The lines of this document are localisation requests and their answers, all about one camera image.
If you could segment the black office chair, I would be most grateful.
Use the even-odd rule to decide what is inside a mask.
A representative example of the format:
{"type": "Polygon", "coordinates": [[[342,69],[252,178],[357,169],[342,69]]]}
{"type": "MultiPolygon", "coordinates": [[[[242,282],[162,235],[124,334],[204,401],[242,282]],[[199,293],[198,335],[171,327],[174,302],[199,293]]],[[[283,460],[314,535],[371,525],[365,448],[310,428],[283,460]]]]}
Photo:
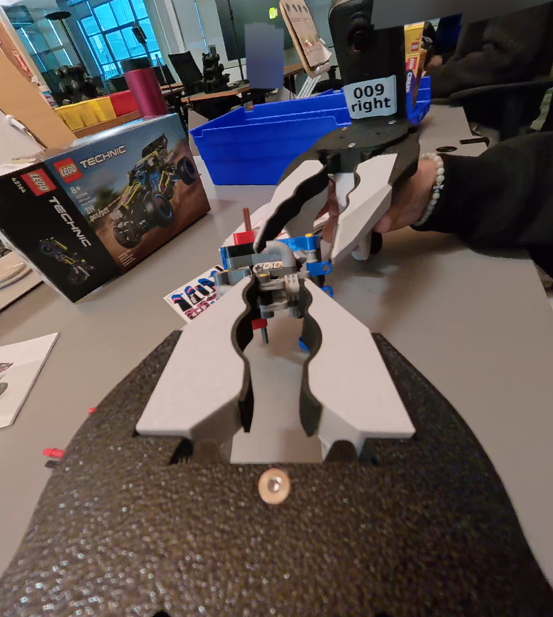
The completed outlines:
{"type": "Polygon", "coordinates": [[[198,68],[190,51],[168,54],[170,63],[183,85],[185,96],[204,95],[204,80],[202,71],[198,68]]]}
{"type": "Polygon", "coordinates": [[[552,87],[553,78],[538,76],[528,81],[465,89],[451,94],[447,102],[462,106],[470,123],[496,130],[503,141],[531,125],[552,87]]]}

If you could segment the wooden desk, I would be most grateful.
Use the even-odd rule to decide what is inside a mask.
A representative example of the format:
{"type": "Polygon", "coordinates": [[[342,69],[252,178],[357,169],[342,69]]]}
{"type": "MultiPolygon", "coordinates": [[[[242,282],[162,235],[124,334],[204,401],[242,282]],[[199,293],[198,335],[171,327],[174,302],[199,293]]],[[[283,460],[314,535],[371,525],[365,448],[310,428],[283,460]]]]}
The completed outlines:
{"type": "MultiPolygon", "coordinates": [[[[283,82],[288,84],[291,80],[295,78],[299,73],[303,73],[303,65],[301,63],[291,64],[285,66],[283,69],[283,82]]],[[[172,85],[164,85],[160,87],[162,94],[165,96],[166,94],[175,95],[180,97],[180,101],[183,104],[186,104],[192,107],[194,104],[204,101],[215,101],[217,99],[221,99],[224,97],[244,97],[247,93],[250,95],[265,93],[265,89],[257,89],[251,88],[248,83],[235,86],[233,88],[218,91],[214,93],[195,93],[195,94],[187,94],[182,83],[175,83],[172,85]]]]}

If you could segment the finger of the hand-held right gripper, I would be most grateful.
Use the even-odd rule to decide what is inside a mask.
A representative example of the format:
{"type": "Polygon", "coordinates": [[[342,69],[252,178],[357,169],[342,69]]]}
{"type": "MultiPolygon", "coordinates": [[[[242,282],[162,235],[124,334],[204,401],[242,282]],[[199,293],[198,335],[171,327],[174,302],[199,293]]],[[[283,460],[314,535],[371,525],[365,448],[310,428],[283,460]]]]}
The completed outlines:
{"type": "Polygon", "coordinates": [[[328,260],[335,265],[347,255],[369,258],[373,227],[391,202],[391,173],[397,154],[382,154],[357,165],[353,172],[336,173],[339,217],[333,231],[328,260]]]}
{"type": "Polygon", "coordinates": [[[261,253],[269,241],[285,230],[289,237],[313,231],[320,210],[328,199],[327,166],[319,160],[303,161],[277,186],[268,203],[268,216],[259,229],[254,250],[261,253]]]}

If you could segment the yellow lego box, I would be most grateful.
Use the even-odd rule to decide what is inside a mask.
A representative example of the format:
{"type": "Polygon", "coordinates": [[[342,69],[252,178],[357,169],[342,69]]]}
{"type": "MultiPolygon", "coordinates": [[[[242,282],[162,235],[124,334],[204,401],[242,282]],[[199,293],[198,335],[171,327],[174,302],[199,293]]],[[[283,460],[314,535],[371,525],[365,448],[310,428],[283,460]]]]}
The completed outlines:
{"type": "Polygon", "coordinates": [[[419,54],[423,45],[425,22],[415,22],[404,25],[405,56],[419,54]]]}

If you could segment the yellow storage bins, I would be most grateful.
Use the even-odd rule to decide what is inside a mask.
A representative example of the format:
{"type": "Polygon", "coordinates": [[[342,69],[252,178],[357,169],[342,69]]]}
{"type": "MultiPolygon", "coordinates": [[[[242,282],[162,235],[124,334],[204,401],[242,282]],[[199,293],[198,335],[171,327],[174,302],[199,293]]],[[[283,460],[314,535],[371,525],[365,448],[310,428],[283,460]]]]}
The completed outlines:
{"type": "Polygon", "coordinates": [[[73,132],[117,118],[110,97],[98,97],[55,109],[64,124],[73,132]]]}

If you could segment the brown cardboard sheet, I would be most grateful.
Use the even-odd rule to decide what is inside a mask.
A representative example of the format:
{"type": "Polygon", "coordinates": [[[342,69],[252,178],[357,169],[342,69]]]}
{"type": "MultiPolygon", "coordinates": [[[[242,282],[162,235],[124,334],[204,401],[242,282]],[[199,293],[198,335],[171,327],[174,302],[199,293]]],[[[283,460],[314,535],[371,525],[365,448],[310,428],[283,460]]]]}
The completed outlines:
{"type": "Polygon", "coordinates": [[[14,117],[48,148],[64,148],[75,135],[0,49],[0,110],[14,117]]]}

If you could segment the blue plastic bin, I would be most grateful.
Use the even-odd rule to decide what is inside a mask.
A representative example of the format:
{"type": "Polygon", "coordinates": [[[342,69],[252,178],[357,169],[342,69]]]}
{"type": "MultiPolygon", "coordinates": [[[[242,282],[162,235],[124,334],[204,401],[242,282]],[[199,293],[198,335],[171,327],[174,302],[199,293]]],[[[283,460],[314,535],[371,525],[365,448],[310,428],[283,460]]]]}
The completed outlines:
{"type": "MultiPolygon", "coordinates": [[[[431,80],[429,76],[421,79],[415,103],[407,93],[407,117],[413,125],[425,118],[431,106],[431,80]]],[[[342,90],[329,90],[305,99],[290,99],[278,103],[257,105],[244,112],[247,125],[267,125],[286,121],[303,121],[326,124],[329,130],[347,127],[351,123],[345,96],[342,90]]]]}
{"type": "Polygon", "coordinates": [[[317,97],[241,107],[189,135],[215,186],[273,186],[321,137],[350,125],[343,105],[323,104],[317,97]]]}

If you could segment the dark screen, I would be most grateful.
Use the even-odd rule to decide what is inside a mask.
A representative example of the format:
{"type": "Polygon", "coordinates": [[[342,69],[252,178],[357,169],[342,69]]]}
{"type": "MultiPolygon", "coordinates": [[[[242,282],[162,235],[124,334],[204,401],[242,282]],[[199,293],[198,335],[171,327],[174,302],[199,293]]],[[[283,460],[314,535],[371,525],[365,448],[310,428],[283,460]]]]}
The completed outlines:
{"type": "Polygon", "coordinates": [[[284,49],[293,43],[280,10],[280,1],[216,1],[228,60],[246,57],[244,27],[264,23],[283,31],[284,49]]]}

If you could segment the closed instruction booklet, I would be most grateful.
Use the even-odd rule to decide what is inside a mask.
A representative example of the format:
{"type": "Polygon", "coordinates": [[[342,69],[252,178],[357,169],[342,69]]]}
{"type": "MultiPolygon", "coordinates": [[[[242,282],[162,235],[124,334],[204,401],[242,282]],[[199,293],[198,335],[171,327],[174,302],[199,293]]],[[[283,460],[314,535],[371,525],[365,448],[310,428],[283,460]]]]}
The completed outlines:
{"type": "Polygon", "coordinates": [[[0,346],[0,429],[14,423],[58,337],[0,346]]]}

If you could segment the large paned window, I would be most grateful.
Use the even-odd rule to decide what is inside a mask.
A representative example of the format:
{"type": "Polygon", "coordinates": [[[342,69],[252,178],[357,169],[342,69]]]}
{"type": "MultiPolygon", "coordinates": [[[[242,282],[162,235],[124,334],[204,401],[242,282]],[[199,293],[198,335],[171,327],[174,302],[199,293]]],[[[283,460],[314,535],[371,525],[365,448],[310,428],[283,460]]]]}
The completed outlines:
{"type": "Polygon", "coordinates": [[[103,80],[125,60],[164,65],[145,1],[2,1],[2,11],[47,77],[78,64],[103,80]]]}

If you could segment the wooden display board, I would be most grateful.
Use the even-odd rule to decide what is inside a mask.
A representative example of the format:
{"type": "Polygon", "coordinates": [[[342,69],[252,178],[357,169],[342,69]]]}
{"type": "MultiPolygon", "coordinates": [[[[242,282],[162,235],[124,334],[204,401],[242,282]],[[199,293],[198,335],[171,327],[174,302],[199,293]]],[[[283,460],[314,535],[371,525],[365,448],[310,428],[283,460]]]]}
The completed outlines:
{"type": "Polygon", "coordinates": [[[307,76],[319,78],[331,66],[332,53],[320,36],[305,1],[280,1],[281,15],[307,76]]]}

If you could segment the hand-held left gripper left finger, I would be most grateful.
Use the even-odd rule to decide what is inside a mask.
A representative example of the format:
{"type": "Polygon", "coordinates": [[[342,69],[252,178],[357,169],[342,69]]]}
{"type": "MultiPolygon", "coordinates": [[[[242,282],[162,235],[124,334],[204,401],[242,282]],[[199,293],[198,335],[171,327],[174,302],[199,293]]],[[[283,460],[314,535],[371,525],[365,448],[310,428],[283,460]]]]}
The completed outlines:
{"type": "Polygon", "coordinates": [[[254,412],[250,363],[255,279],[243,278],[180,332],[136,431],[224,443],[254,412]]]}

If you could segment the magenta tumbler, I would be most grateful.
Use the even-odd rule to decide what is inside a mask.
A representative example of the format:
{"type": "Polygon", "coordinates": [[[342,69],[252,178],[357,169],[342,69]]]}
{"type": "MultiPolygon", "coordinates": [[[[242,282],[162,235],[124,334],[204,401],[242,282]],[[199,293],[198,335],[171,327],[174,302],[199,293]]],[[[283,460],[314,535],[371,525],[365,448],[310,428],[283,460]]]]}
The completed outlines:
{"type": "Polygon", "coordinates": [[[121,62],[121,67],[142,117],[162,115],[161,90],[150,61],[146,58],[127,58],[121,62]]]}

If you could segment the grey and blue lego assembly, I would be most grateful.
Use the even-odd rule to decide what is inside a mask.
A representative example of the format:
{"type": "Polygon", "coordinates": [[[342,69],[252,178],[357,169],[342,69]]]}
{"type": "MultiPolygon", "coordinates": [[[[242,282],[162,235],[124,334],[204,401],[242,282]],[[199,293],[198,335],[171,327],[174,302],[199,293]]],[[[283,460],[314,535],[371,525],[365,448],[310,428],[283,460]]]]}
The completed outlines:
{"type": "MultiPolygon", "coordinates": [[[[249,208],[241,210],[242,224],[220,248],[224,272],[215,276],[217,297],[222,297],[242,279],[251,277],[254,282],[251,299],[251,324],[268,344],[268,320],[276,312],[288,311],[291,317],[301,318],[300,289],[304,281],[311,280],[330,296],[333,291],[324,285],[325,276],[332,267],[321,256],[321,249],[312,252],[294,252],[280,240],[269,241],[261,253],[254,250],[255,237],[250,228],[249,208]]],[[[328,214],[318,216],[313,232],[321,236],[328,214]]]]}

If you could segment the lego set box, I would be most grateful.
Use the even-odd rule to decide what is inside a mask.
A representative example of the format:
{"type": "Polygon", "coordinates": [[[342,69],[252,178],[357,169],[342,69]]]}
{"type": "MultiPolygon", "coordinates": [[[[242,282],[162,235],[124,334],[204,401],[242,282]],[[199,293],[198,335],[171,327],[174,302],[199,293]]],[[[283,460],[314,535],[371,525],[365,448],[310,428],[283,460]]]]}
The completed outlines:
{"type": "Polygon", "coordinates": [[[177,113],[0,166],[0,237],[73,303],[210,210],[177,113]]]}

